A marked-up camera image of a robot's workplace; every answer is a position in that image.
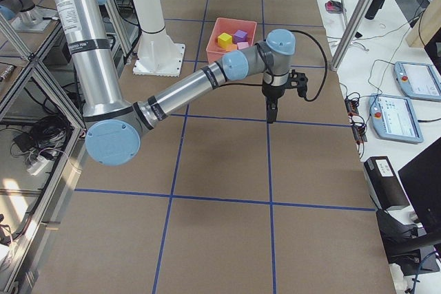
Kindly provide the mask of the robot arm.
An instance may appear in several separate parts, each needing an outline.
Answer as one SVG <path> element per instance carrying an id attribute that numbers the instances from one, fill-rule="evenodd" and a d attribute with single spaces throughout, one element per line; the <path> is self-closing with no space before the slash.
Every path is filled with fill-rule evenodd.
<path id="1" fill-rule="evenodd" d="M 185 46 L 166 31 L 160 0 L 133 0 L 141 30 L 132 68 L 140 86 L 159 78 L 175 83 L 144 101 L 126 99 L 116 72 L 100 15 L 98 0 L 54 0 L 68 49 L 85 98 L 83 120 L 89 156 L 108 166 L 123 165 L 139 152 L 141 139 L 170 114 L 206 93 L 261 74 L 267 121 L 276 120 L 278 100 L 287 89 L 307 95 L 307 78 L 290 68 L 296 39 L 285 29 L 271 31 L 263 41 L 234 50 L 184 78 Z"/>

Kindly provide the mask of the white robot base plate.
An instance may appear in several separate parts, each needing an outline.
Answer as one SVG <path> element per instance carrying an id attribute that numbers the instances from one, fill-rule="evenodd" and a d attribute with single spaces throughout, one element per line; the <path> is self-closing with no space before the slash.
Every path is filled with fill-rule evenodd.
<path id="1" fill-rule="evenodd" d="M 141 38 L 134 73 L 178 76 L 185 45 L 174 43 L 166 31 L 160 0 L 133 0 Z"/>

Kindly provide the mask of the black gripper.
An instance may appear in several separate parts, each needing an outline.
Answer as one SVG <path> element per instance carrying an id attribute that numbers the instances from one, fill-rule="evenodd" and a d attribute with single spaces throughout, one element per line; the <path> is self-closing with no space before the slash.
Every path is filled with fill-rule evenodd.
<path id="1" fill-rule="evenodd" d="M 278 99 L 284 95 L 285 90 L 290 89 L 296 89 L 298 96 L 306 99 L 306 74 L 296 70 L 290 70 L 286 74 L 279 76 L 269 76 L 265 73 L 262 82 L 262 93 L 266 98 L 267 123 L 272 124 L 277 120 Z"/>

